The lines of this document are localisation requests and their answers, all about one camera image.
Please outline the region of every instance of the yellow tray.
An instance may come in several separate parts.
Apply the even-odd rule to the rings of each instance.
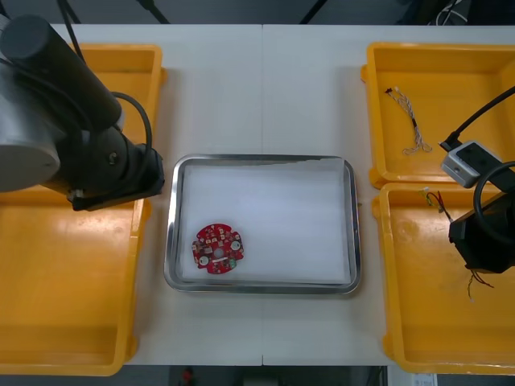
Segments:
[[[361,70],[369,106],[375,187],[387,182],[452,180],[440,169],[439,147],[477,109],[515,84],[515,46],[373,43]],[[398,86],[411,100],[424,140],[433,147],[404,155],[414,145],[411,120],[388,95]],[[476,139],[504,161],[515,159],[515,100],[485,113],[460,136]]]
[[[82,45],[112,91],[135,97],[154,126],[161,51],[148,45]],[[144,142],[122,102],[124,133]],[[134,279],[143,200],[74,212],[43,187],[0,195],[0,373],[107,376],[135,353]]]
[[[449,243],[449,221],[418,193],[427,184],[391,183],[373,201],[385,267],[386,354],[408,372],[515,374],[515,270],[474,281]],[[472,190],[440,191],[456,219]],[[484,199],[497,191],[486,187]]]

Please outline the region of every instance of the white table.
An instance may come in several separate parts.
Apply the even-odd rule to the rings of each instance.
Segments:
[[[62,26],[58,31],[66,36]],[[347,297],[182,294],[163,278],[170,185],[152,199],[130,363],[384,365],[381,257],[360,67],[373,41],[515,43],[510,27],[76,26],[81,42],[155,43],[163,86],[155,146],[170,181],[192,153],[324,154],[356,172],[363,277]]]

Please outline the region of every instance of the electronic component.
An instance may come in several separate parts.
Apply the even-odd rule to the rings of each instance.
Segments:
[[[474,190],[474,209],[451,222],[449,241],[471,271],[502,273],[515,265],[515,161],[501,162],[478,142],[462,144],[459,135],[475,119],[515,93],[515,86],[472,114],[440,146],[448,152],[442,168],[455,181]],[[481,203],[490,181],[501,193]]]
[[[243,259],[241,237],[225,224],[211,224],[203,228],[193,241],[193,258],[199,269],[209,273],[226,273],[236,268]]]
[[[465,142],[464,144],[449,151],[443,160],[442,170],[445,171],[459,185],[466,188],[476,185],[477,180],[480,178],[480,172],[469,165],[469,160],[467,159],[471,153],[471,148],[473,147],[471,146],[472,144],[479,146],[484,152],[489,153],[497,161],[501,161],[494,153],[485,149],[480,143],[476,141]]]

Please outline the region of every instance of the metal tray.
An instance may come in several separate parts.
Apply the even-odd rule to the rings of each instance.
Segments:
[[[293,162],[339,159],[343,163],[344,212],[347,232],[347,248],[350,268],[350,282],[343,285],[281,283],[246,281],[228,283],[219,281],[186,281],[177,274],[179,263],[179,235],[181,201],[183,194],[184,170],[186,166],[261,166]],[[360,234],[357,218],[356,184],[351,165],[340,157],[299,156],[299,155],[251,155],[251,154],[214,154],[189,155],[181,158],[174,168],[171,184],[171,202],[168,214],[167,250],[164,261],[164,276],[174,289],[187,292],[227,292],[246,294],[348,294],[361,279]]]

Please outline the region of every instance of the red circuit board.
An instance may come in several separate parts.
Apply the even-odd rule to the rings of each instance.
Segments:
[[[226,273],[236,268],[243,258],[243,244],[238,232],[225,224],[211,224],[202,229],[193,241],[192,251],[199,269],[209,273]]]

